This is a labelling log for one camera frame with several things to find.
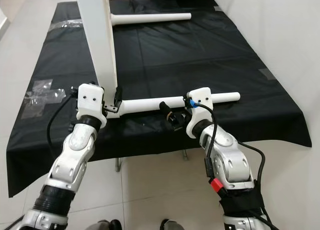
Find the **shoe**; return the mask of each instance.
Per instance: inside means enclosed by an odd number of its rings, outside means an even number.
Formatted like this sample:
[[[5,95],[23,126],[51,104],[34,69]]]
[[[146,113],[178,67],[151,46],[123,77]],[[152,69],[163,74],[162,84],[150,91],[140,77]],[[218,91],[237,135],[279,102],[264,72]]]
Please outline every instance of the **shoe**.
[[[165,230],[165,223],[169,221],[169,219],[163,219],[160,225],[160,230]]]
[[[117,219],[113,219],[110,222],[110,230],[122,230],[121,222]]]

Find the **clear tape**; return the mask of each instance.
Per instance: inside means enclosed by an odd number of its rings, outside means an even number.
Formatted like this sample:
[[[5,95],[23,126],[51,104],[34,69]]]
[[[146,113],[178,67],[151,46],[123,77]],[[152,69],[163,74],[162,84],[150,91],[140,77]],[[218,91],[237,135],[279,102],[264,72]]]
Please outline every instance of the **clear tape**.
[[[32,90],[25,93],[21,119],[40,117],[46,104],[60,103],[66,97],[64,89],[50,90],[51,84],[52,79],[34,82]]]
[[[82,19],[67,20],[53,23],[50,25],[48,32],[59,28],[83,28]]]

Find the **white bar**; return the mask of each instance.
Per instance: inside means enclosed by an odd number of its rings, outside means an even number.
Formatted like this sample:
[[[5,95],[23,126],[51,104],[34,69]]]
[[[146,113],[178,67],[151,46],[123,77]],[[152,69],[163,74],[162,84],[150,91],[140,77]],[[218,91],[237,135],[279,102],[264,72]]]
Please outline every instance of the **white bar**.
[[[111,14],[111,23],[115,25],[163,22],[163,21],[183,21],[190,20],[190,13],[181,14],[146,14],[146,15],[114,15]]]
[[[85,36],[106,105],[114,103],[117,70],[109,0],[77,0]]]
[[[211,99],[213,103],[238,101],[240,99],[240,93],[230,92],[211,94]],[[182,96],[127,100],[122,101],[118,113],[108,112],[107,118],[119,118],[120,116],[128,113],[159,110],[159,104],[162,101],[164,101],[170,108],[185,106]]]

